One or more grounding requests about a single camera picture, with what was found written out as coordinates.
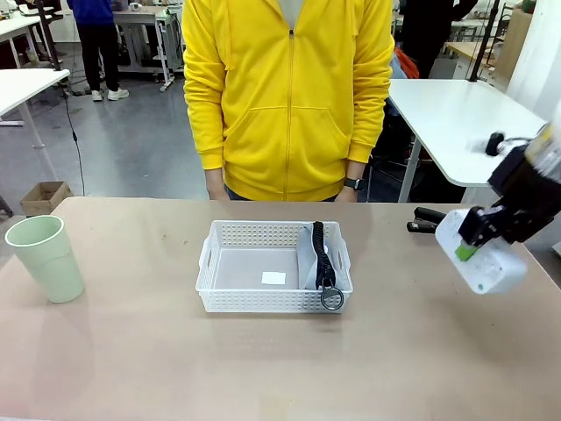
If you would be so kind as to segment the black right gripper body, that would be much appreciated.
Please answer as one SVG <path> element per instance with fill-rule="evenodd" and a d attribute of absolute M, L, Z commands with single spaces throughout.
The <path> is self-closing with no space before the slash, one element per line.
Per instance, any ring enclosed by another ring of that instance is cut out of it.
<path fill-rule="evenodd" d="M 491 173 L 488 184 L 508 215 L 553 218 L 560 212 L 560 184 L 540 175 L 528 162 L 525 146 L 513 148 Z"/>

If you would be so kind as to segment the person's right hand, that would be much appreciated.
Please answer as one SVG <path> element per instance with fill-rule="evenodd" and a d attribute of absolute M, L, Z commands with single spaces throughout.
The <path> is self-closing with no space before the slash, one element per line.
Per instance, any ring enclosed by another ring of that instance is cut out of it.
<path fill-rule="evenodd" d="M 209 199 L 213 201 L 230 201 L 230 196 L 226 191 L 224 186 L 224 181 L 222 179 L 218 180 L 207 180 L 206 188 L 209 195 Z"/>

